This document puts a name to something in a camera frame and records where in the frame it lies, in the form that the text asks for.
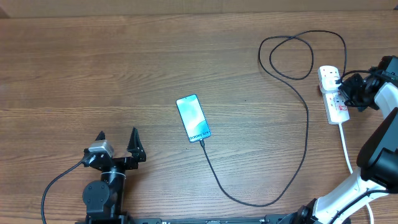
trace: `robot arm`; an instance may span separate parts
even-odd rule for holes
[[[290,223],[342,224],[367,203],[388,195],[382,191],[398,193],[398,58],[383,57],[369,73],[365,79],[355,73],[339,89],[347,106],[380,109],[383,123],[359,152],[358,168],[328,195],[303,206]],[[379,192],[360,197],[373,190]]]
[[[398,88],[386,82],[374,97],[375,104],[380,108],[385,119],[391,111],[398,107]]]
[[[358,168],[332,192],[315,201],[312,208],[313,219],[322,224],[330,224],[339,211],[370,190],[398,192],[398,141],[395,139],[397,133],[398,108],[394,108],[362,147],[356,161]],[[362,198],[346,209],[333,223],[343,223],[365,204],[386,195],[374,193]]]

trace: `power strip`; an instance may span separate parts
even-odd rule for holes
[[[336,80],[340,79],[338,69],[324,65],[318,69],[318,77],[329,124],[339,124],[349,120],[345,99],[338,90],[341,84],[336,84]]]

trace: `wooden table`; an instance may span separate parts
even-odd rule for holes
[[[397,54],[397,26],[396,11],[0,20],[0,223],[41,223],[47,184],[81,159],[101,130],[116,156],[128,155],[133,126],[147,153],[147,162],[127,172],[124,209],[134,217],[294,212],[349,175],[338,127],[327,123],[318,90],[319,66],[343,66],[337,37],[302,36],[314,49],[314,69],[289,83],[310,110],[308,153],[272,206],[246,207],[223,195],[199,143],[189,143],[175,100],[198,95],[213,133],[206,148],[225,189],[245,202],[270,202],[301,160],[305,110],[292,90],[259,68],[261,40],[332,30],[347,43],[347,69],[368,69]],[[265,62],[278,42],[265,44]],[[294,40],[273,59],[281,72],[301,77],[310,51]],[[382,116],[349,112],[344,129],[355,165]],[[99,178],[97,170],[78,167],[54,184],[45,204],[48,223],[84,219],[82,190]],[[396,200],[390,195],[371,203],[377,224],[396,223]],[[367,211],[352,219],[368,223]]]

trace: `samsung galaxy phone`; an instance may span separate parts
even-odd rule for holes
[[[177,108],[190,142],[211,136],[209,125],[195,94],[177,100]]]

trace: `black cable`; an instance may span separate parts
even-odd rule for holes
[[[342,85],[344,85],[343,78],[344,78],[345,76],[349,75],[349,74],[352,74],[352,73],[368,73],[368,74],[372,74],[372,72],[367,71],[367,70],[353,70],[353,71],[349,71],[349,72],[346,72],[346,73],[342,74],[342,76],[340,77],[340,80],[339,80],[340,83],[341,83]]]
[[[298,168],[297,168],[296,172],[294,173],[292,179],[289,181],[289,183],[286,185],[285,189],[282,191],[282,193],[280,193],[280,195],[279,195],[275,200],[273,200],[273,201],[271,201],[271,202],[269,202],[269,203],[266,203],[266,204],[264,204],[264,205],[255,205],[255,204],[250,204],[250,203],[242,202],[242,201],[240,201],[240,200],[238,200],[238,199],[236,199],[236,198],[230,196],[230,195],[224,190],[224,188],[221,186],[221,184],[220,184],[220,182],[219,182],[219,180],[218,180],[218,178],[217,178],[216,172],[214,171],[213,166],[211,165],[211,162],[210,162],[210,160],[209,160],[209,157],[207,156],[204,140],[200,140],[200,145],[201,145],[202,148],[203,148],[203,152],[205,153],[207,162],[209,163],[210,169],[211,169],[211,171],[213,172],[213,175],[214,175],[214,177],[215,177],[215,179],[216,179],[216,181],[217,181],[217,184],[218,184],[218,186],[220,187],[221,191],[222,191],[228,198],[230,198],[231,200],[233,200],[233,201],[235,201],[235,202],[238,202],[238,203],[240,203],[240,204],[242,204],[242,205],[247,205],[247,206],[252,206],[252,207],[266,207],[266,206],[272,205],[273,203],[277,202],[277,201],[283,196],[283,194],[286,192],[286,190],[289,188],[289,186],[291,185],[291,183],[292,183],[293,180],[295,179],[296,175],[297,175],[298,172],[300,171],[301,166],[302,166],[303,163],[304,163],[305,155],[306,155],[306,153],[307,153],[308,125],[309,125],[309,121],[310,121],[310,117],[309,117],[309,113],[308,113],[308,106],[307,106],[305,100],[303,99],[303,97],[298,93],[298,91],[297,91],[292,85],[290,85],[290,84],[287,83],[286,81],[283,81],[281,78],[278,78],[277,76],[271,74],[271,72],[269,72],[269,71],[266,70],[266,68],[263,66],[263,64],[262,64],[262,62],[261,62],[261,47],[262,47],[263,43],[264,43],[265,41],[267,41],[267,40],[275,39],[275,38],[286,38],[284,41],[282,41],[281,43],[279,43],[278,45],[276,45],[276,47],[274,47],[274,48],[271,50],[271,52],[270,52],[270,54],[269,54],[269,63],[270,63],[270,65],[271,65],[271,67],[275,70],[275,72],[277,72],[279,75],[281,75],[281,76],[283,76],[283,77],[285,77],[285,78],[291,79],[291,80],[303,80],[304,78],[307,78],[307,77],[311,74],[312,67],[313,67],[313,50],[312,50],[311,45],[310,45],[307,41],[305,41],[305,40],[303,40],[303,39],[301,39],[301,38],[299,38],[299,37],[297,37],[297,36],[302,35],[302,34],[306,34],[306,33],[309,33],[309,32],[326,32],[326,33],[329,33],[329,34],[337,35],[337,36],[341,39],[341,41],[342,41],[342,43],[343,43],[343,45],[344,45],[344,55],[345,55],[345,58],[344,58],[344,69],[343,69],[343,74],[345,74],[345,72],[346,72],[346,65],[347,65],[347,47],[346,47],[346,43],[345,43],[344,39],[342,38],[342,36],[340,36],[339,34],[337,34],[337,33],[335,33],[335,32],[332,32],[332,31],[327,31],[327,30],[308,30],[308,31],[301,32],[301,33],[296,34],[296,35],[293,35],[293,36],[280,35],[280,36],[268,37],[268,38],[265,38],[265,39],[261,42],[260,47],[259,47],[258,61],[259,61],[260,65],[261,65],[262,69],[264,69],[264,71],[265,71],[266,73],[268,73],[270,76],[276,78],[277,80],[281,81],[282,83],[285,83],[285,84],[286,84],[287,86],[289,86],[294,92],[296,92],[297,96],[298,96],[298,97],[301,99],[301,101],[303,102],[305,111],[307,112],[307,124],[306,124],[306,130],[305,130],[305,146],[304,146],[304,153],[303,153],[302,160],[301,160],[301,162],[300,162],[300,165],[298,165]],[[281,45],[284,44],[285,42],[287,42],[287,41],[289,41],[289,40],[292,40],[292,39],[297,39],[297,40],[299,40],[299,41],[302,41],[303,43],[305,43],[305,44],[309,47],[309,49],[310,49],[310,51],[311,51],[312,60],[311,60],[311,67],[310,67],[310,70],[308,71],[308,73],[307,73],[306,75],[304,75],[303,77],[300,77],[300,78],[294,78],[294,77],[290,77],[290,76],[284,75],[283,73],[279,72],[278,69],[276,69],[275,66],[272,64],[272,59],[271,59],[271,58],[272,58],[272,53],[274,53],[274,51],[275,51],[279,46],[281,46]]]
[[[73,167],[69,168],[67,171],[63,172],[62,174],[60,174],[58,177],[54,178],[49,184],[48,186],[45,188],[44,193],[43,193],[43,197],[42,197],[42,203],[40,205],[40,211],[42,214],[42,221],[43,224],[47,224],[47,222],[45,221],[45,217],[44,217],[44,200],[45,200],[45,196],[47,195],[47,192],[49,191],[51,185],[53,185],[59,178],[63,177],[65,174],[69,173],[70,171],[74,170],[76,167],[78,167],[81,162],[83,160],[79,161],[76,165],[74,165]]]
[[[362,198],[366,197],[366,196],[370,196],[373,193],[386,193],[388,194],[389,191],[388,190],[368,190],[367,192],[361,194],[358,198],[356,198],[355,200],[353,200],[351,203],[349,203],[347,206],[345,206],[341,211],[339,211],[331,220],[331,222],[329,224],[333,224],[333,222],[336,221],[336,219],[338,219],[338,217],[340,217],[341,214],[343,214],[345,211],[347,211],[347,209],[351,208],[353,205],[355,205],[358,201],[360,201]]]

